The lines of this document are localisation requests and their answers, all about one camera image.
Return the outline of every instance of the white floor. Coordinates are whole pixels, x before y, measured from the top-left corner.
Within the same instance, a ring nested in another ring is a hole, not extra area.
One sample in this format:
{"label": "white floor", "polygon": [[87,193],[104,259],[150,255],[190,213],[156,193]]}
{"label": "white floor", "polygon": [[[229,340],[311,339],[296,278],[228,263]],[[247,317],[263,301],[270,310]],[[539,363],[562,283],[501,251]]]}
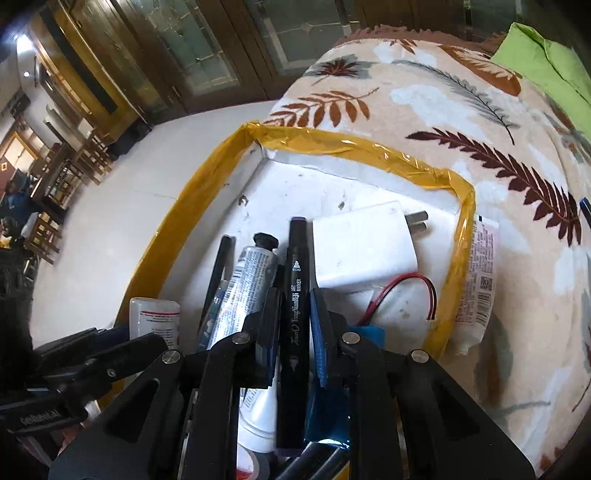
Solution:
{"label": "white floor", "polygon": [[154,128],[98,186],[85,187],[63,228],[55,264],[42,262],[30,330],[34,346],[111,327],[135,267],[187,180],[242,123],[274,102],[181,118]]}

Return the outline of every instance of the black marker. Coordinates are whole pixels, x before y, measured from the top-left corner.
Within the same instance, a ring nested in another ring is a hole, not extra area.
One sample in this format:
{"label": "black marker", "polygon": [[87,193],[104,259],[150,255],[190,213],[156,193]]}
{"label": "black marker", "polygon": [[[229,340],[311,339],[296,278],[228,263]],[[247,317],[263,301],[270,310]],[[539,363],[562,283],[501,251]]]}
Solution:
{"label": "black marker", "polygon": [[277,453],[281,456],[300,456],[304,449],[310,367],[310,253],[306,232],[306,219],[293,217],[285,261],[279,336]]}

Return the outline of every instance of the yellow tape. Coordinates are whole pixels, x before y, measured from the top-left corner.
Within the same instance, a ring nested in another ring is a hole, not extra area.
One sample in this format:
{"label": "yellow tape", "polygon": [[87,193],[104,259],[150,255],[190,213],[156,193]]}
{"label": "yellow tape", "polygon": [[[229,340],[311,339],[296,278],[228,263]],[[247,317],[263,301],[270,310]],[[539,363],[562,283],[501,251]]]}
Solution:
{"label": "yellow tape", "polygon": [[474,188],[454,171],[425,162],[371,140],[296,127],[272,127],[250,122],[225,139],[185,185],[141,258],[117,315],[116,325],[129,322],[129,300],[157,297],[187,237],[236,168],[245,150],[257,140],[271,150],[332,155],[380,168],[425,189],[444,189],[460,202],[453,235],[450,268],[437,305],[434,326],[423,348],[439,358],[452,333],[462,295],[476,209]]}

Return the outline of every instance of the ceiling light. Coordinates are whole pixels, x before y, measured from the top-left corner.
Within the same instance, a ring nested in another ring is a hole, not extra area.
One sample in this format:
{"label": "ceiling light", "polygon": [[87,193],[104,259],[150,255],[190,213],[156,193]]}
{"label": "ceiling light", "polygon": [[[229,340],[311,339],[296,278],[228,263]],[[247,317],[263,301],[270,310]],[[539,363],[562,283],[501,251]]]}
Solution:
{"label": "ceiling light", "polygon": [[33,42],[26,35],[20,35],[17,40],[17,53],[33,50]]}

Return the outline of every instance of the black tube cap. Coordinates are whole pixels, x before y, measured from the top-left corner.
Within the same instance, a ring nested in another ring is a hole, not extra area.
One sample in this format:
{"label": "black tube cap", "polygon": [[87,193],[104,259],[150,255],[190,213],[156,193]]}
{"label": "black tube cap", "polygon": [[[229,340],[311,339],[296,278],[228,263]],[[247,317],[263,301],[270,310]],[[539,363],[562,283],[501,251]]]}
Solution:
{"label": "black tube cap", "polygon": [[274,248],[279,246],[279,240],[268,233],[258,232],[252,237],[257,247],[264,248],[272,252]]}

